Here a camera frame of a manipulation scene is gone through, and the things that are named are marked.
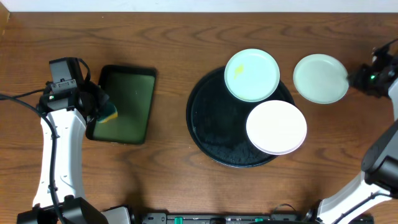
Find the green yellow sponge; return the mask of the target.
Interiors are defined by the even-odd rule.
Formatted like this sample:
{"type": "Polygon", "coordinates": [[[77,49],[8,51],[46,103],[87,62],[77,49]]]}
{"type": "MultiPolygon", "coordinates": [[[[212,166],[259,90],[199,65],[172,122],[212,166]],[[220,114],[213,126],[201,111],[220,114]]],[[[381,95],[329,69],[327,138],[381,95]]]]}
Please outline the green yellow sponge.
{"type": "Polygon", "coordinates": [[[118,117],[118,111],[115,105],[108,101],[99,111],[96,121],[98,123],[106,123],[118,117]]]}

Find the mint green plate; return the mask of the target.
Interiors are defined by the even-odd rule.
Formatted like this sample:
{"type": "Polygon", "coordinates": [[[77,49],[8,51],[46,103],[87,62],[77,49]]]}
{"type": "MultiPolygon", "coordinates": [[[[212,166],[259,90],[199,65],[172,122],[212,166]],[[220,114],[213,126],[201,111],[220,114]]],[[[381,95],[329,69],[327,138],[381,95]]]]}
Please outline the mint green plate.
{"type": "Polygon", "coordinates": [[[229,92],[245,102],[265,100],[280,82],[276,60],[260,49],[244,49],[234,54],[225,66],[224,82],[229,92]]]}
{"type": "Polygon", "coordinates": [[[344,65],[325,54],[312,54],[301,59],[294,68],[293,81],[302,97],[323,105],[339,101],[349,89],[344,65]]]}

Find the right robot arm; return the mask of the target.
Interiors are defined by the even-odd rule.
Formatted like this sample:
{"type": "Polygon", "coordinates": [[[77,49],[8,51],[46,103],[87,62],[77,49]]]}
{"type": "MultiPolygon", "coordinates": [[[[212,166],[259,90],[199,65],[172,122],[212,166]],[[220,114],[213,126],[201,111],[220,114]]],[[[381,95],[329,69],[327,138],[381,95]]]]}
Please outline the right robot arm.
{"type": "Polygon", "coordinates": [[[362,65],[348,80],[367,95],[389,98],[394,122],[365,153],[360,173],[320,202],[313,217],[316,223],[349,223],[371,207],[397,198],[397,55],[375,51],[372,64],[362,65]]]}

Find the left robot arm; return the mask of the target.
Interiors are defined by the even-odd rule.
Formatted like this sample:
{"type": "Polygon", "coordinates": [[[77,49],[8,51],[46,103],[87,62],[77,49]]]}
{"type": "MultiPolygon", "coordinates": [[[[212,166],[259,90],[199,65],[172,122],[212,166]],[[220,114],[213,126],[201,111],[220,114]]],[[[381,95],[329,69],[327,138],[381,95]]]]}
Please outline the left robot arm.
{"type": "Polygon", "coordinates": [[[32,209],[18,223],[130,223],[125,206],[97,210],[85,198],[82,143],[86,120],[104,111],[108,95],[93,82],[47,83],[36,106],[44,148],[40,183],[32,209]]]}

